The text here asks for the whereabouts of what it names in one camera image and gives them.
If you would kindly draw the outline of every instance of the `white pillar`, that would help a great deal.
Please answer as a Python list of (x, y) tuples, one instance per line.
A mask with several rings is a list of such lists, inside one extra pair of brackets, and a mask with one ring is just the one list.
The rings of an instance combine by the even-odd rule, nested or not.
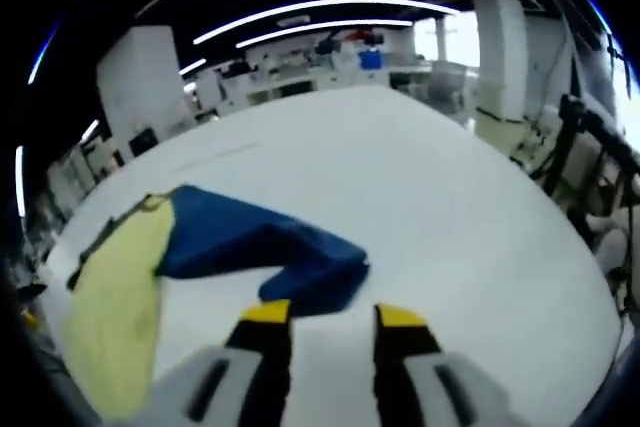
[(522, 121), (527, 87), (527, 33), (518, 0), (473, 0), (480, 39), (479, 105), (502, 120)]
[(447, 33), (444, 17), (436, 19), (436, 42), (438, 43), (438, 60), (447, 60)]
[(97, 82), (115, 148), (133, 158), (129, 141), (151, 127), (159, 141), (185, 121), (183, 81), (168, 26), (133, 27), (97, 66)]

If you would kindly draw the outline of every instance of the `yellow towel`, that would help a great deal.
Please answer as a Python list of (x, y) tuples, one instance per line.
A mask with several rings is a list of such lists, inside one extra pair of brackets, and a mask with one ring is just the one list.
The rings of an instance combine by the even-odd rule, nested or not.
[(76, 285), (66, 325), (69, 369), (104, 420), (120, 420), (146, 402), (153, 376), (162, 260), (174, 212), (149, 198), (94, 252)]

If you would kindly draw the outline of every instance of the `blue container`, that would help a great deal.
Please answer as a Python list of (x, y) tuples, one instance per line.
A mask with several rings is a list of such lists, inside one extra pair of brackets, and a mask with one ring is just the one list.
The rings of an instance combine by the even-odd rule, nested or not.
[(358, 55), (362, 70), (380, 70), (382, 68), (382, 54), (379, 50), (367, 50)]

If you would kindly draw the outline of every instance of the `white tabletop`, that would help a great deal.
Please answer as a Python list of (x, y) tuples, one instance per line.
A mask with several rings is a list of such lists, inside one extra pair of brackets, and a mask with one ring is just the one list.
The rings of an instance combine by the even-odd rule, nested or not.
[[(534, 426), (570, 424), (613, 359), (613, 302), (563, 214), (492, 147), (384, 87), (305, 94), (208, 123), (101, 184), (49, 257), (44, 303), (58, 343), (78, 253), (109, 215), (185, 182), (312, 222), (369, 255), (347, 311), (295, 321), (285, 426), (379, 424), (379, 301), (424, 315), (444, 349), (491, 374)], [(156, 378), (222, 342), (273, 272), (167, 280)]]

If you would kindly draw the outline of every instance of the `laboratory room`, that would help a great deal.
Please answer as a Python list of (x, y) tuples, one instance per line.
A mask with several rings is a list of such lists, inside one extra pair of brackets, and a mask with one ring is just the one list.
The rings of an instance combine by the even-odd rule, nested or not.
[(595, 0), (65, 5), (3, 259), (75, 425), (614, 425), (640, 89)]

